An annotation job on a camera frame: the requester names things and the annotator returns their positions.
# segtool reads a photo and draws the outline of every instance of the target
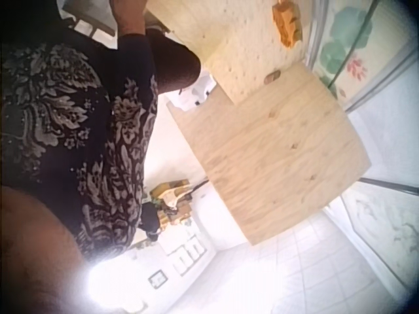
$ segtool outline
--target wooden board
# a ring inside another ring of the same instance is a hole
[[[230,103],[217,87],[193,111],[170,110],[252,244],[321,210],[370,166],[344,111],[301,63]]]
[[[147,9],[197,54],[232,102],[245,100],[271,72],[303,59],[312,0],[295,0],[303,41],[285,48],[272,17],[277,0],[149,0]]]

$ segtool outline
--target patterned dress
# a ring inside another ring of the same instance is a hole
[[[142,35],[110,50],[58,33],[2,44],[1,181],[43,202],[97,262],[122,253],[141,222],[155,65]]]

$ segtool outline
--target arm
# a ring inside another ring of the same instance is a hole
[[[38,200],[1,187],[2,307],[11,313],[101,313],[69,231]]]

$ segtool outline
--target white tile floor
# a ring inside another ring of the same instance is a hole
[[[320,213],[260,245],[220,252],[170,314],[385,314],[394,301]]]

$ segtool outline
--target yellow object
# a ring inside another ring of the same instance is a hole
[[[282,1],[272,7],[272,15],[281,43],[287,48],[293,48],[297,41],[302,41],[302,26],[300,8],[290,1]]]

